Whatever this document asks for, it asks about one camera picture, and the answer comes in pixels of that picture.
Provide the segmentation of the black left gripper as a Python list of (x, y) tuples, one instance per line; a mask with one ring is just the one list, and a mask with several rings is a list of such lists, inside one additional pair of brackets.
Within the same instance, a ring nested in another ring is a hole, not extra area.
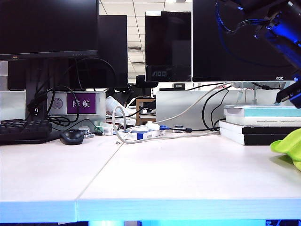
[(301, 106), (301, 76), (295, 75), (294, 81), (294, 84), (277, 93), (277, 104), (289, 100), (294, 106)]

